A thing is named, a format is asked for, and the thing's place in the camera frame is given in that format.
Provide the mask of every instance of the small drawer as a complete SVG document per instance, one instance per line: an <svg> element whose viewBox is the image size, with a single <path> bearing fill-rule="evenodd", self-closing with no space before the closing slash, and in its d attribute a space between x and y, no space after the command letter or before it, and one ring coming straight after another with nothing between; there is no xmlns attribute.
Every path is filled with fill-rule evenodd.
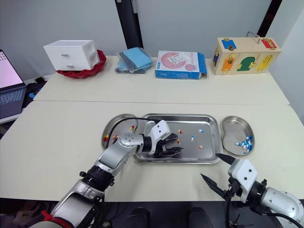
<svg viewBox="0 0 304 228"><path fill-rule="evenodd" d="M86 60L81 48L46 48L49 59L52 60Z"/></svg>
<svg viewBox="0 0 304 228"><path fill-rule="evenodd" d="M89 65L85 60L53 60L55 70L91 70L92 65Z"/></svg>

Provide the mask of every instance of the wooden latch toy box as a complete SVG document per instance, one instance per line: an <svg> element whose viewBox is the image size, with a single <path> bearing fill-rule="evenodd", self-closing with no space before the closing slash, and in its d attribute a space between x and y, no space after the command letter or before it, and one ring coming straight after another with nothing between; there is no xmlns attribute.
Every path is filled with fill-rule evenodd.
<svg viewBox="0 0 304 228"><path fill-rule="evenodd" d="M272 38L217 38L212 60L214 74L265 73L280 53Z"/></svg>

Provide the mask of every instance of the red strap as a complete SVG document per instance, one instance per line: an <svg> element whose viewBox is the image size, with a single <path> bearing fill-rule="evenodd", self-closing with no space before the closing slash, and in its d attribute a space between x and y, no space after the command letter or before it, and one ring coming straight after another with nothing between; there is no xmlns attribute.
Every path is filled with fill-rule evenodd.
<svg viewBox="0 0 304 228"><path fill-rule="evenodd" d="M48 212L46 210L43 210L41 212L41 214L43 214L43 216L44 216L44 221L50 221L53 218L53 216L48 214Z"/></svg>
<svg viewBox="0 0 304 228"><path fill-rule="evenodd" d="M63 220L62 218L54 218L52 215L48 214L46 210L43 210L41 214L43 214L44 216L44 221L55 222L64 228L73 228L71 224L69 224L65 220Z"/></svg>

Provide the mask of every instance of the stainless steel tray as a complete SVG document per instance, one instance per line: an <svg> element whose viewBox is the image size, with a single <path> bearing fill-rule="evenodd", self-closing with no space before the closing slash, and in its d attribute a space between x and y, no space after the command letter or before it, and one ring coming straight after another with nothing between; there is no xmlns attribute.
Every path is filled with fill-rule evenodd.
<svg viewBox="0 0 304 228"><path fill-rule="evenodd" d="M230 153L236 155L248 155L250 154L255 146L255 137L253 130L249 123L244 119L237 116L228 116L222 121L222 132L223 132L223 147ZM246 140L246 137L251 135L251 151L246 152L242 146L237 146L236 143L240 143Z"/></svg>
<svg viewBox="0 0 304 228"><path fill-rule="evenodd" d="M217 121L210 115L201 114L147 114L145 118L163 119L167 121L172 133L179 136L180 143L171 142L168 148L179 146L184 148L177 158L155 158L148 153L134 155L137 162L145 163L195 163L214 164L219 161L216 153L223 153L221 137ZM153 121L140 122L136 133L147 135L155 125Z"/></svg>
<svg viewBox="0 0 304 228"><path fill-rule="evenodd" d="M132 114L121 114L121 115L114 117L112 120L109 121L109 123L104 128L104 132L103 132L103 135L101 138L101 147L103 148L103 150L105 150L106 142L107 142L104 140L104 138L110 133L113 126L121 119L129 118L129 117L136 117L136 116L132 115ZM136 130L137 126L138 126L137 120L126 120L126 121L123 121L120 124L118 124L115 127L112 135L109 135L109 139L108 139L109 145L111 145L114 142L115 139L113 137L115 137L116 135L119 135L121 133L133 133Z"/></svg>

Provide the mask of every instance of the plastic bag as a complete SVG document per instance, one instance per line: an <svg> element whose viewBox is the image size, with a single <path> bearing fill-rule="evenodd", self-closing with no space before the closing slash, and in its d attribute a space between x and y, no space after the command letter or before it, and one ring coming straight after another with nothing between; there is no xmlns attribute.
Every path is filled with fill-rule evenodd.
<svg viewBox="0 0 304 228"><path fill-rule="evenodd" d="M152 58L140 47L134 47L117 53L119 62L116 72L144 74L153 64Z"/></svg>

